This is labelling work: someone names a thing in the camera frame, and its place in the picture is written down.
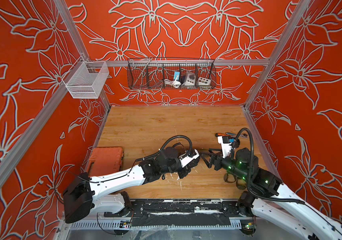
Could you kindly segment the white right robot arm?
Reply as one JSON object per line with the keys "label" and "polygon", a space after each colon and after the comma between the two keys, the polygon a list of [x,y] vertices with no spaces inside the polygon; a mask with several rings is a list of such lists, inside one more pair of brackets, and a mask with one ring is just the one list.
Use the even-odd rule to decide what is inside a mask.
{"label": "white right robot arm", "polygon": [[239,149],[233,134],[217,133],[220,149],[202,153],[208,168],[225,170],[224,181],[242,190],[237,210],[243,216],[259,217],[302,240],[342,240],[342,223],[327,217],[294,193],[273,173],[258,166],[251,148]]}

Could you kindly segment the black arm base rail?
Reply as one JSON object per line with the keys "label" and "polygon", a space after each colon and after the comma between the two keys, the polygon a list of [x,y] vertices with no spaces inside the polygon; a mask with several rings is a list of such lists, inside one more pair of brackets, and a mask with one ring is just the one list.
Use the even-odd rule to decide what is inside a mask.
{"label": "black arm base rail", "polygon": [[133,227],[169,228],[241,229],[255,220],[231,199],[136,199],[119,213],[101,217],[127,220]]}

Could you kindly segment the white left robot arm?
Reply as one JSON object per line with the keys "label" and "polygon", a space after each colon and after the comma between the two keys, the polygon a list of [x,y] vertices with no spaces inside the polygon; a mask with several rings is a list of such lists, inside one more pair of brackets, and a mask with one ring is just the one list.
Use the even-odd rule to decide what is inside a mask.
{"label": "white left robot arm", "polygon": [[119,213],[129,207],[129,199],[121,190],[164,179],[166,174],[177,173],[182,179],[199,161],[196,149],[180,155],[176,148],[167,147],[124,171],[93,177],[88,173],[79,174],[63,192],[65,222],[75,223],[89,214]]}

